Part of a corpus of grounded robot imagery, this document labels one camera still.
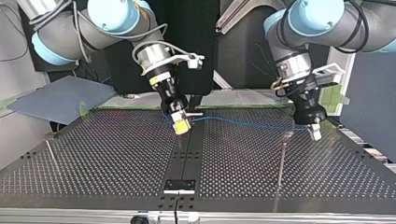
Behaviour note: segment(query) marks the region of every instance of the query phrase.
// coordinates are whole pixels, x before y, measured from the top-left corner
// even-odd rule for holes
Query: silver metal part
[[[309,125],[308,131],[311,134],[312,140],[318,141],[321,139],[320,124],[316,123]]]
[[[62,0],[18,0],[18,5],[30,20],[51,12]]]
[[[166,50],[166,46],[155,44],[140,50],[137,53],[140,65],[146,70],[155,63],[159,63],[170,58],[170,53]]]
[[[232,90],[233,87],[218,73],[218,71],[214,71],[213,80],[218,84],[223,90]]]
[[[234,0],[219,19],[216,25],[217,31],[226,35],[251,10],[263,6],[280,10],[285,4],[281,0]]]
[[[175,214],[169,212],[137,212],[114,210],[63,209],[0,209],[0,220],[5,223],[129,223],[134,216],[148,217],[160,224],[174,224]],[[178,223],[235,224],[235,223],[396,223],[391,215],[312,214],[312,213],[194,213],[177,212]]]
[[[153,64],[152,66],[150,66],[149,68],[145,68],[143,70],[142,76],[145,76],[148,72],[163,66],[165,64],[177,64],[177,63],[182,63],[182,62],[187,62],[187,66],[190,69],[195,69],[195,70],[200,70],[202,69],[202,66],[204,64],[204,59],[205,56],[202,55],[197,55],[195,53],[192,53],[191,56],[187,55],[187,54],[181,54],[181,55],[174,55],[170,58],[167,58],[165,60],[159,61],[155,64]]]
[[[346,75],[346,71],[337,63],[331,63],[315,69],[314,74],[317,78],[318,86],[323,88],[340,84],[343,76]]]
[[[280,154],[280,164],[279,164],[279,175],[277,178],[277,185],[279,187],[282,186],[282,176],[283,176],[283,167],[285,165],[285,157],[286,157],[286,147],[288,146],[287,143],[282,144],[282,151]]]
[[[46,140],[46,144],[47,144],[47,148],[49,149],[50,157],[51,157],[53,160],[55,160],[55,159],[56,159],[56,158],[55,158],[55,154],[53,154],[53,150],[52,150],[52,147],[51,147],[51,145],[50,145],[50,141],[49,141],[49,140]]]
[[[311,59],[308,53],[297,55],[276,65],[282,77],[282,82],[290,82],[308,76],[311,66]]]

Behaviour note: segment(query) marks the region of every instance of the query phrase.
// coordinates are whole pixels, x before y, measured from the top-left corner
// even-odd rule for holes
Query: metal bracket
[[[330,63],[314,70],[318,86],[321,88],[336,86],[341,83],[346,71],[337,63]]]
[[[216,31],[226,35],[251,10],[263,6],[280,10],[286,5],[281,0],[234,0],[219,19],[216,25]]]
[[[177,63],[187,62],[187,66],[190,69],[201,70],[204,64],[203,60],[205,59],[205,56],[197,55],[195,53],[192,53],[191,56],[192,58],[186,54],[174,55],[170,58],[167,58],[163,61],[153,64],[151,67],[147,69],[144,69],[142,76],[145,76],[148,72],[154,70],[155,68],[158,68],[168,63],[177,64]]]

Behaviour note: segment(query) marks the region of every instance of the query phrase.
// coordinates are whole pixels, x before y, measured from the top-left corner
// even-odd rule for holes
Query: gray panel
[[[34,91],[8,108],[40,119],[70,124],[85,111],[101,105],[116,93],[112,87],[77,77],[64,77]]]
[[[370,53],[356,57],[341,122],[370,145],[396,161],[396,55]]]

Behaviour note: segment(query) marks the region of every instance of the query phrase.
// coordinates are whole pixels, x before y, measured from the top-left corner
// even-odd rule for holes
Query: mounting hole
[[[307,7],[307,6],[308,6],[308,2],[303,1],[303,2],[301,3],[301,7]]]

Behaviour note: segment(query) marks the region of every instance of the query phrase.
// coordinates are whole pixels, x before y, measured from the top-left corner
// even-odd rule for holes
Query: cable
[[[244,121],[236,120],[236,119],[223,119],[223,118],[219,118],[219,117],[205,117],[205,118],[200,118],[200,119],[193,119],[192,122],[199,122],[199,121],[208,120],[208,119],[220,120],[220,121],[225,121],[225,122],[229,122],[229,123],[236,124],[236,125],[262,128],[262,129],[268,129],[268,130],[280,130],[280,131],[306,130],[306,128],[292,128],[292,126],[289,126],[289,125],[275,126],[275,125],[268,125],[268,124],[244,122]]]
[[[38,24],[38,23],[44,21],[44,20],[45,20],[46,18],[48,18],[52,13],[54,13],[56,10],[58,10],[58,8],[59,8],[63,3],[64,3],[64,0],[61,0],[51,12],[48,12],[47,14],[45,14],[45,15],[39,17],[38,19],[29,21],[29,24],[31,24],[31,25],[36,25],[36,24]]]
[[[11,5],[0,1],[0,9],[4,12],[4,14],[6,15],[7,19],[12,24],[12,26],[18,31],[18,33],[20,33],[23,36],[23,39],[25,40],[25,43],[26,43],[25,50],[24,50],[23,54],[21,54],[20,56],[17,56],[15,58],[11,58],[11,59],[0,60],[0,63],[7,63],[7,62],[16,61],[18,59],[23,58],[29,52],[29,46],[27,44],[27,40],[25,39],[24,32],[22,30],[20,30],[20,28],[17,26],[17,24],[15,24],[15,22],[8,16],[8,14],[1,8],[1,6],[5,6],[5,7],[9,8],[12,11],[12,13],[14,13],[15,16],[18,18],[18,20],[21,20],[21,17],[18,14],[17,10],[15,10]]]
[[[68,0],[64,5],[62,5],[61,7],[52,10],[51,12],[49,12],[49,14],[45,15],[45,19],[40,22],[39,24],[35,25],[35,31],[40,30],[41,28],[43,28],[47,23],[49,23],[50,21],[52,21],[56,16],[58,16],[59,13],[61,13],[65,8],[67,8],[70,4],[72,3],[72,0]]]
[[[358,10],[359,16],[362,18],[363,25],[364,25],[364,39],[363,39],[363,42],[361,43],[361,45],[360,45],[357,49],[352,50],[352,51],[340,49],[340,48],[337,48],[337,47],[334,47],[334,48],[337,49],[338,51],[342,52],[342,53],[345,53],[345,54],[354,54],[354,53],[358,53],[358,52],[362,51],[362,50],[364,49],[364,47],[366,47],[367,43],[369,42],[370,27],[369,27],[369,22],[368,22],[368,20],[367,20],[367,17],[366,17],[366,15],[364,14],[364,11],[363,11],[363,9],[361,8],[361,6],[359,6],[354,0],[347,0],[347,1],[348,1],[354,8],[356,8],[356,10]]]
[[[170,44],[170,43],[167,43],[167,42],[164,42],[164,41],[160,41],[160,40],[149,40],[149,41],[142,42],[142,43],[140,43],[140,44],[138,44],[137,46],[134,47],[134,50],[132,51],[132,58],[134,59],[134,61],[137,64],[140,64],[140,62],[139,62],[139,60],[137,59],[137,56],[136,56],[137,52],[141,48],[145,47],[146,45],[153,45],[153,44],[165,45],[166,47],[169,47],[171,49],[175,49],[175,50],[179,51],[182,54],[188,55],[190,58],[194,58],[195,57],[191,53],[188,53],[186,50],[181,49],[181,48],[179,48],[179,47],[177,47],[177,46],[175,46],[173,44]]]
[[[383,4],[383,5],[396,7],[396,2],[395,1],[389,1],[389,0],[363,0],[363,2],[378,3],[378,4]]]
[[[104,84],[104,83],[106,83],[106,82],[109,81],[109,80],[111,80],[111,77],[105,78],[101,83]]]
[[[79,22],[78,22],[78,9],[77,9],[77,2],[73,1],[73,12],[74,12],[74,20],[75,20],[75,25],[76,25],[76,33],[78,36],[78,44],[79,48],[81,49],[82,55],[84,56],[84,59],[87,63],[91,62],[91,57],[87,54],[87,51],[85,50],[84,44],[82,42],[82,33],[81,29],[79,27]]]
[[[303,83],[301,83],[296,89],[294,89],[293,91],[290,91],[289,93],[285,94],[285,95],[279,95],[279,90],[275,91],[275,95],[279,98],[284,98],[284,97],[289,97],[291,95],[293,95],[294,93],[296,93],[297,91],[299,91],[301,89],[301,87],[305,86],[306,82],[308,81],[308,79],[311,76],[314,76],[314,68],[311,68],[311,70],[309,71],[308,76],[306,76],[306,79],[304,80]]]
[[[287,40],[286,35],[285,35],[286,18],[289,16],[290,9],[291,9],[291,7],[294,5],[294,3],[296,1],[297,0],[293,0],[288,5],[288,7],[286,8],[285,14],[283,15],[282,20],[280,21],[280,27],[279,27],[279,25],[276,27],[276,35],[277,35],[280,43],[283,44],[284,46],[286,46],[286,47],[288,47],[290,49],[294,49],[296,51],[307,51],[307,49],[302,49],[302,48],[299,48],[299,47],[292,46],[290,43],[288,43],[288,40]]]
[[[163,28],[162,34],[164,35],[165,32],[166,32],[166,30],[167,30],[167,27],[168,27],[168,24],[167,24],[167,23],[164,23],[164,24],[159,25],[159,26],[157,26],[157,27],[155,27],[155,28],[153,28],[153,29],[151,29],[151,30],[149,30],[149,31],[147,31],[147,32],[145,32],[145,33],[143,33],[143,34],[140,34],[140,35],[129,35],[129,36],[128,36],[128,35],[125,35],[125,36],[118,36],[118,35],[111,35],[111,34],[105,32],[105,31],[103,31],[103,30],[100,29],[99,27],[97,27],[97,26],[96,26],[92,21],[90,21],[84,14],[82,14],[82,12],[79,11],[79,12],[78,12],[78,15],[79,15],[85,22],[87,22],[90,26],[92,26],[94,29],[96,29],[96,30],[99,31],[100,33],[102,33],[102,34],[104,34],[104,35],[107,35],[107,36],[110,36],[110,37],[113,37],[113,38],[117,38],[117,39],[127,39],[127,40],[137,39],[137,38],[144,37],[144,36],[146,36],[146,35],[151,35],[151,34],[153,34],[154,32],[161,30],[162,28]]]
[[[97,82],[99,81],[99,75],[96,73],[96,71],[88,63],[80,60],[80,64],[85,69],[85,72],[87,72],[88,70],[91,70],[90,72],[88,72],[88,75],[90,75],[92,80],[97,81]]]

